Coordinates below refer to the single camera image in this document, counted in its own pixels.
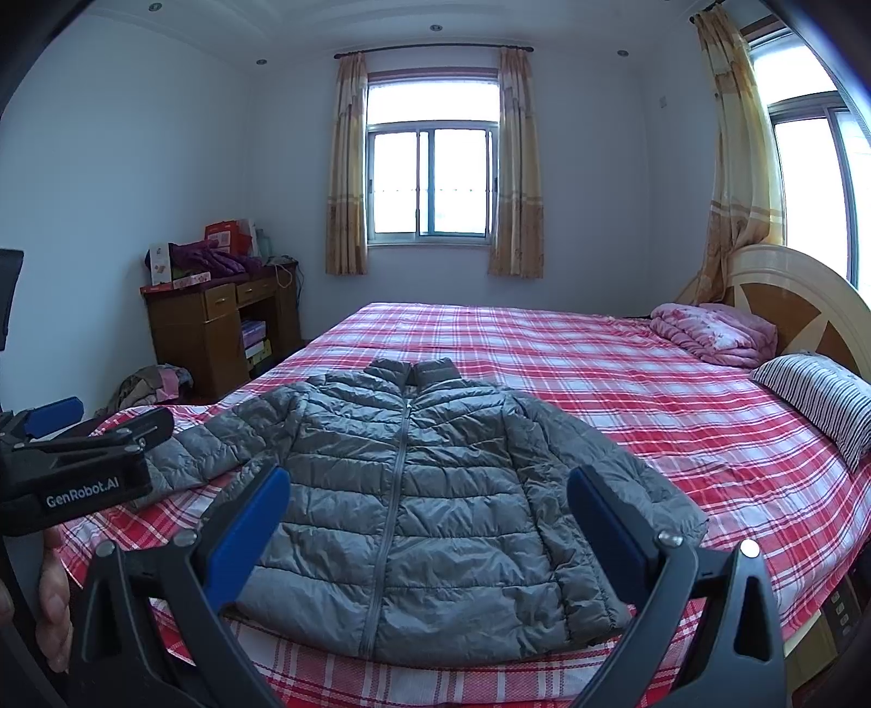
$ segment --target metal screw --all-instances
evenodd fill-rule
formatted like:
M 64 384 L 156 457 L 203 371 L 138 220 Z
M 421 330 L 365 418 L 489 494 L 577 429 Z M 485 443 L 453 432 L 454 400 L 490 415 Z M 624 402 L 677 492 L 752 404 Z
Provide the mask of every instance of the metal screw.
M 179 548 L 192 546 L 197 542 L 197 532 L 192 528 L 185 528 L 173 536 L 172 542 Z
M 100 558 L 105 558 L 107 555 L 115 553 L 115 544 L 112 541 L 103 541 L 97 546 L 97 555 Z
M 684 542 L 684 537 L 672 531 L 660 531 L 657 535 L 657 541 L 668 548 L 677 548 Z
M 747 558 L 759 558 L 759 554 L 762 552 L 759 543 L 750 538 L 745 538 L 741 542 L 740 549 Z

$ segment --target human hand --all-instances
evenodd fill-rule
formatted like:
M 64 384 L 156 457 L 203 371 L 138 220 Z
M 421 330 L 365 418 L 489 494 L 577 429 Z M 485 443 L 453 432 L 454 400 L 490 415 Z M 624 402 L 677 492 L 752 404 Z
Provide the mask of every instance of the human hand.
M 70 621 L 70 582 L 64 566 L 52 552 L 62 544 L 60 532 L 44 532 L 43 571 L 39 578 L 39 604 L 43 616 L 37 625 L 37 645 L 45 654 L 49 668 L 60 673 L 70 662 L 72 622 Z M 0 626 L 12 621 L 15 608 L 9 591 L 0 582 Z

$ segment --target curtain rod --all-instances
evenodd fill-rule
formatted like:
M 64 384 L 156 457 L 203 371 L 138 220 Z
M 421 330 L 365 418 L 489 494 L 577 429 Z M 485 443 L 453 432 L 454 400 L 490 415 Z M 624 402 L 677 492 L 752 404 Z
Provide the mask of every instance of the curtain rod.
M 393 49 L 417 49 L 418 47 L 490 47 L 492 49 L 522 49 L 523 51 L 535 51 L 533 47 L 522 47 L 517 44 L 480 44 L 478 42 L 431 42 L 429 44 L 397 44 L 391 47 L 375 47 L 374 49 L 360 49 L 358 51 L 344 51 L 335 54 L 333 59 L 352 57 L 354 54 L 369 54 L 371 51 L 390 51 Z
M 713 10 L 714 7 L 715 7 L 716 5 L 721 5 L 721 4 L 723 4 L 725 1 L 726 1 L 726 0 L 714 0 L 710 5 L 708 5 L 704 10 L 702 10 L 702 12 L 708 12 L 709 10 Z M 696 24 L 696 17 L 695 17 L 695 15 L 693 15 L 692 17 L 690 17 L 690 22 L 692 22 L 693 24 Z

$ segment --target bedside cabinet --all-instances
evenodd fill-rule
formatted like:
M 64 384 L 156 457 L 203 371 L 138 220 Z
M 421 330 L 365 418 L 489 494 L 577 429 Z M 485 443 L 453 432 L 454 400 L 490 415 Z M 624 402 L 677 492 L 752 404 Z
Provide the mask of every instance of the bedside cabinet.
M 269 368 L 301 349 L 296 269 L 287 271 L 267 268 L 243 283 L 211 288 L 207 283 L 195 292 L 146 296 L 158 363 L 189 370 L 193 396 L 214 402 L 251 380 L 242 346 L 243 319 L 266 322 L 273 347 Z

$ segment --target cardboard box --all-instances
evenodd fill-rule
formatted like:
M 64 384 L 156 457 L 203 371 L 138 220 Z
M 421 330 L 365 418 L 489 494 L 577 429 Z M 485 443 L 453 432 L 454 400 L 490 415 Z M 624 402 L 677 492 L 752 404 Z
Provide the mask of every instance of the cardboard box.
M 146 285 L 143 288 L 139 288 L 139 292 L 143 295 L 150 295 L 151 293 L 171 292 L 173 290 L 181 290 L 182 288 L 190 288 L 192 285 L 208 283 L 210 280 L 212 280 L 211 273 L 196 273 L 192 276 L 176 278 L 171 283 L 161 283 L 160 285 Z
M 239 221 L 218 221 L 209 224 L 203 238 L 214 244 L 214 247 L 223 253 L 248 255 L 251 252 L 252 237 L 250 234 L 244 233 Z
M 272 344 L 269 342 L 269 340 L 264 339 L 262 344 L 263 344 L 263 349 L 258 351 L 256 354 L 254 354 L 252 357 L 250 357 L 248 359 L 248 370 L 249 371 L 251 369 L 253 369 L 257 364 L 259 364 L 264 359 L 269 359 L 272 356 Z
M 242 320 L 242 345 L 247 349 L 252 344 L 267 338 L 267 324 L 262 320 Z
M 152 265 L 152 285 L 172 282 L 172 264 L 169 260 L 169 243 L 153 243 L 148 249 Z
M 264 340 L 261 339 L 259 342 L 255 343 L 255 344 L 252 344 L 250 347 L 248 347 L 248 348 L 245 350 L 245 358 L 246 358 L 246 359 L 251 359 L 251 358 L 253 358 L 255 355 L 260 354 L 260 353 L 263 351 L 264 347 L 265 347 L 265 345 L 263 344 L 263 341 L 264 341 Z

